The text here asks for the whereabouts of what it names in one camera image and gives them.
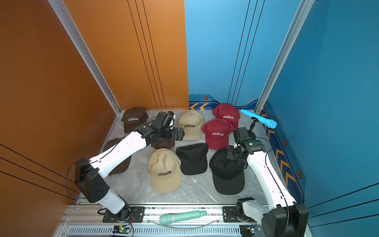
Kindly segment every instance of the robotic arm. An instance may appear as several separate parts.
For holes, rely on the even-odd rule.
[[[136,127],[126,138],[89,161],[80,159],[76,163],[75,184],[89,202],[97,202],[107,208],[119,222],[130,216],[129,205],[112,191],[103,178],[121,162],[145,146],[154,146],[166,139],[181,141],[182,128],[173,128],[173,112],[159,112],[156,119]],[[239,199],[236,208],[241,221],[254,220],[261,224],[266,236],[302,237],[308,220],[308,210],[303,204],[296,204],[267,159],[265,146],[246,128],[233,132],[235,146],[229,146],[228,159],[239,162],[244,168],[252,167],[258,177],[268,207],[253,198]]]
[[[89,202],[97,202],[107,208],[119,222],[127,220],[130,214],[129,205],[109,188],[103,178],[145,146],[154,146],[166,139],[181,141],[184,131],[182,128],[173,128],[174,121],[173,112],[159,112],[154,121],[139,125],[126,138],[103,153],[89,161],[84,158],[78,160],[75,168],[76,186]]]
[[[233,132],[235,146],[229,146],[228,159],[243,167],[251,166],[267,198],[268,207],[253,198],[239,199],[236,208],[241,221],[254,220],[262,225],[266,236],[302,237],[308,221],[304,204],[296,204],[267,158],[265,146],[248,134],[246,128]]]

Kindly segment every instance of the vent grille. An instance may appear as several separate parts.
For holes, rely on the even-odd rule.
[[[175,236],[187,236],[188,234],[193,235],[230,235],[230,234],[240,234],[240,229],[237,226],[226,226],[226,227],[206,227],[203,229],[191,229],[181,228],[181,229],[164,229],[161,227],[134,227],[134,236],[152,236],[152,235],[175,235]]]
[[[238,225],[209,226],[203,229],[193,229],[193,226],[182,226],[180,229],[166,229],[151,225],[136,225],[134,237],[152,236],[241,236]],[[81,226],[71,225],[68,237],[75,236],[112,236],[113,225]]]

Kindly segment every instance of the baseball cap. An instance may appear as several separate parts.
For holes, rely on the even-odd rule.
[[[241,118],[237,108],[229,104],[220,104],[213,109],[216,118],[222,118],[229,121],[234,129],[238,128],[238,121]]]
[[[201,137],[201,128],[204,125],[203,116],[197,111],[188,111],[180,117],[178,127],[183,128],[183,140],[196,140]]]
[[[109,140],[104,148],[103,148],[103,152],[108,150],[109,148],[111,148],[112,146],[118,144],[120,141],[122,140],[122,138],[115,138],[115,139],[112,139],[112,140]],[[132,156],[129,156],[128,158],[126,158],[123,162],[119,163],[118,166],[116,166],[110,173],[109,173],[109,176],[110,175],[113,175],[113,174],[120,174],[120,173],[123,173],[125,172],[129,165],[130,165],[130,160],[132,159]]]
[[[124,112],[121,121],[124,123],[124,132],[132,132],[135,127],[147,121],[147,116],[144,108],[134,107]]]
[[[209,149],[219,150],[229,146],[229,133],[234,128],[226,119],[216,118],[207,122],[201,130],[205,133],[205,142]]]
[[[238,162],[228,160],[228,149],[216,151],[209,162],[213,174],[213,184],[217,192],[233,195],[242,192],[245,187],[245,175]]]
[[[171,149],[175,146],[174,140],[158,140],[157,143],[153,146],[155,149],[167,148]]]
[[[181,161],[172,150],[161,148],[150,157],[147,167],[150,173],[151,186],[156,193],[174,191],[182,182]]]
[[[176,154],[182,161],[180,165],[182,173],[185,175],[194,175],[207,171],[207,152],[208,146],[205,143],[178,147]]]

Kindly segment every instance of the red baseball cap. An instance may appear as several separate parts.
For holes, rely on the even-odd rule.
[[[229,133],[234,128],[226,119],[216,118],[207,122],[201,129],[205,133],[205,142],[209,149],[220,150],[228,148]]]
[[[222,118],[229,121],[234,129],[238,128],[238,121],[241,116],[236,107],[229,104],[220,104],[213,109],[213,114],[216,118]]]

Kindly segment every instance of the marble floor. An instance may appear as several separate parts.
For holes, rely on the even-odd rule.
[[[147,114],[149,118],[152,118],[158,114],[159,111],[148,110]],[[187,110],[174,110],[176,115],[176,123]],[[205,122],[215,119],[211,110],[198,111],[204,117]],[[124,133],[124,125],[121,122],[123,112],[117,118],[115,125],[107,140],[114,138],[122,138]],[[239,121],[239,127],[250,127],[251,118],[241,114]],[[267,138],[264,128],[261,123],[257,123],[253,132],[257,137]],[[267,150],[271,149],[270,144],[262,140],[262,143],[266,146]],[[199,140],[187,140],[176,141],[175,146],[171,149],[174,152],[177,147],[186,146],[189,144],[204,143],[205,134]],[[233,133],[229,135],[229,144],[234,145]],[[147,165],[150,156],[154,152],[154,148],[147,146],[132,155],[129,168],[121,173],[114,174],[106,177],[104,180],[110,186],[110,188],[125,199],[129,204],[142,204],[142,203],[222,203],[222,204],[234,204],[237,199],[245,197],[253,197],[258,202],[265,204],[266,197],[263,193],[262,187],[257,180],[257,177],[253,170],[248,167],[245,171],[245,188],[243,191],[236,195],[223,195],[216,191],[213,185],[212,172],[208,167],[207,171],[202,174],[187,176],[182,174],[182,183],[177,190],[170,193],[157,194],[151,188],[150,175],[147,171]],[[208,163],[216,150],[209,150],[207,154]],[[283,178],[280,174],[279,166],[277,165],[274,153],[271,151],[268,154],[271,163],[274,165],[274,169],[277,171],[280,178]]]

